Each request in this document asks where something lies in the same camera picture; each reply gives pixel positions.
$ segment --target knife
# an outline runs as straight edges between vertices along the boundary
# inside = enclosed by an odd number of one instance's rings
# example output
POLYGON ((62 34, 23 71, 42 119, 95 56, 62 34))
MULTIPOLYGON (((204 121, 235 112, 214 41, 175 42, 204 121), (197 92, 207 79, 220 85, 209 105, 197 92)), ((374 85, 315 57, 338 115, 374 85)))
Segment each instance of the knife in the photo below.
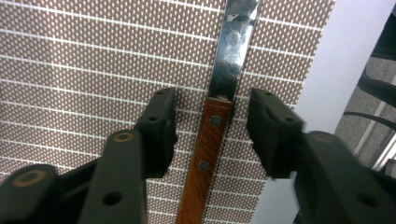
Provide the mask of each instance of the knife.
POLYGON ((228 0, 177 224, 201 223, 261 0, 228 0))

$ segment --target knife handle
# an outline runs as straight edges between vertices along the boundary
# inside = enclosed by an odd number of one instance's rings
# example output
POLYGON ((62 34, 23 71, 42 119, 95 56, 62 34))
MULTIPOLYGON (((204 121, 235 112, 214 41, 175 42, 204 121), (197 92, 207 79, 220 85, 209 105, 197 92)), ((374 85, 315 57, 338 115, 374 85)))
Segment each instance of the knife handle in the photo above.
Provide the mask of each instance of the knife handle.
POLYGON ((176 224, 201 223, 233 103, 206 98, 176 224))

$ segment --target woven mat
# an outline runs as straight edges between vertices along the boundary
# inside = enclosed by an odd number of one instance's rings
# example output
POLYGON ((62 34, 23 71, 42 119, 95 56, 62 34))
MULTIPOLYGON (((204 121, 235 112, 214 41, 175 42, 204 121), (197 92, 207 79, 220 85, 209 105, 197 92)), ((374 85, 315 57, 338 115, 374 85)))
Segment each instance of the woven mat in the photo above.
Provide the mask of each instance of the woven mat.
MULTIPOLYGON (((249 223, 265 172, 246 126, 250 88, 293 108, 334 1, 267 0, 225 136, 205 223, 249 223)), ((174 223, 207 93, 225 1, 0 1, 0 179, 98 158, 156 90, 177 88, 179 141, 168 174, 148 180, 149 223, 174 223)))

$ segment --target metal rivet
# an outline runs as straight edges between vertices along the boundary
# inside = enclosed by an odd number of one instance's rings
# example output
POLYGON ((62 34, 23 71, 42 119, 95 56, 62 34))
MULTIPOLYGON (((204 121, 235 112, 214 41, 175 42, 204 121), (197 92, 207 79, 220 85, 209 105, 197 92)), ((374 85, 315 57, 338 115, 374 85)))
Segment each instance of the metal rivet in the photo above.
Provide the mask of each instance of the metal rivet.
POLYGON ((322 143, 333 144, 335 142, 335 137, 326 133, 318 133, 314 135, 314 138, 322 143))
POLYGON ((219 127, 221 125, 221 117, 215 115, 210 118, 210 124, 214 127, 219 127))
POLYGON ((119 133, 113 139, 116 142, 128 142, 134 139, 134 135, 132 133, 119 133))
POLYGON ((201 161, 198 165, 200 171, 207 171, 209 169, 209 163, 207 161, 201 161))
POLYGON ((46 175, 47 173, 42 170, 28 171, 18 175, 17 178, 12 181, 12 185, 17 188, 25 188, 40 182, 42 179, 44 179, 44 177, 46 177, 46 175))

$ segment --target gray floor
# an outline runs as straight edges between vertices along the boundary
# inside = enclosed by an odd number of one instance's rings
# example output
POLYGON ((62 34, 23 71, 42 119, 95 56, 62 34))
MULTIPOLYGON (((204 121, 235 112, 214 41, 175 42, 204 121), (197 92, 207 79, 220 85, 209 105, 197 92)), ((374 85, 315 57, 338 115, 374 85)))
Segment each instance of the gray floor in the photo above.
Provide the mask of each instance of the gray floor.
MULTIPOLYGON (((396 62, 371 58, 366 68, 369 77, 395 84, 396 62)), ((359 88, 355 89, 346 111, 362 112, 396 121, 394 107, 382 103, 359 88)), ((363 165, 371 167, 394 135, 394 131, 369 119, 343 116, 335 134, 344 140, 363 165)))

